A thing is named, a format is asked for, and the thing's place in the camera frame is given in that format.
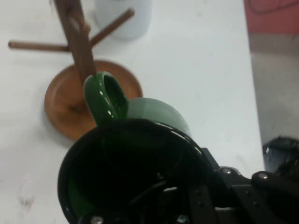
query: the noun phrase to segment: table surface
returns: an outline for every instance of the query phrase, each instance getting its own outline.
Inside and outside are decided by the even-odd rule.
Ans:
[[[83,7],[92,36],[99,30],[93,2]],[[7,47],[10,39],[66,43],[48,0],[6,1],[0,25],[0,221],[67,223],[57,175],[73,142],[52,127],[43,102],[53,77],[73,59]],[[246,177],[263,169],[243,1],[155,0],[146,35],[130,42],[108,37],[93,53],[125,65],[146,97],[176,108],[221,166]]]

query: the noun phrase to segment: gray floor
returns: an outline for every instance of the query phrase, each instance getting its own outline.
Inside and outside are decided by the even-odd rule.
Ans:
[[[250,34],[262,142],[299,139],[299,36]]]

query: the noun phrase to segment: round wooden base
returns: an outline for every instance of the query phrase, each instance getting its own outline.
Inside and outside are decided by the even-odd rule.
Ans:
[[[97,71],[114,75],[129,99],[142,97],[138,81],[127,69],[107,61],[95,61],[95,64]],[[83,84],[75,65],[52,80],[45,96],[45,110],[54,127],[71,139],[77,140],[96,127],[85,104]]]

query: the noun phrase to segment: wooden mug tree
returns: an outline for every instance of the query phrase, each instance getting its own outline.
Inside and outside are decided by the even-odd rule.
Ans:
[[[10,41],[14,49],[71,52],[75,64],[61,71],[50,83],[45,96],[45,110],[62,134],[77,140],[96,125],[83,96],[83,82],[97,71],[108,71],[119,81],[128,98],[142,97],[135,77],[122,66],[93,59],[92,47],[134,16],[133,9],[114,20],[89,40],[90,26],[85,22],[80,0],[55,0],[64,29],[67,46],[32,42]]]

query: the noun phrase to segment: white cup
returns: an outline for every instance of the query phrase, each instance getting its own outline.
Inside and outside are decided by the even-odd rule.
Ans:
[[[101,29],[127,9],[135,10],[135,15],[111,34],[115,38],[132,40],[142,36],[149,29],[153,0],[94,0],[94,2],[97,22]]]

